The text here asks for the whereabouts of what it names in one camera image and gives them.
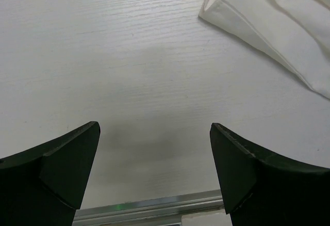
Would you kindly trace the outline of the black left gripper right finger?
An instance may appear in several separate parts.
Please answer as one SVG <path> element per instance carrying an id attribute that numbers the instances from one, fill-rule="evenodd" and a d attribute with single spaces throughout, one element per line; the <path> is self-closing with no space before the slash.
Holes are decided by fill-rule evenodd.
<path id="1" fill-rule="evenodd" d="M 221 124 L 210 142 L 233 225 L 329 225 L 329 169 L 259 146 Z"/>

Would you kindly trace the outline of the white pleated skirt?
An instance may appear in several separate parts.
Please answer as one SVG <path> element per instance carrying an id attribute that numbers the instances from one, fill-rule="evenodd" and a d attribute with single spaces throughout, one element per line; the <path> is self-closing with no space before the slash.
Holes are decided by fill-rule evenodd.
<path id="1" fill-rule="evenodd" d="M 329 0 L 205 0 L 199 16 L 329 97 Z"/>

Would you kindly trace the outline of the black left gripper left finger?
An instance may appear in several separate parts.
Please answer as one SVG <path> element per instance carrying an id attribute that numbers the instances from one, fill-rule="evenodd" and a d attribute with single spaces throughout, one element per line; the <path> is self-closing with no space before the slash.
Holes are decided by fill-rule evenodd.
<path id="1" fill-rule="evenodd" d="M 100 138 L 88 122 L 1 159 L 1 225 L 72 225 Z"/>

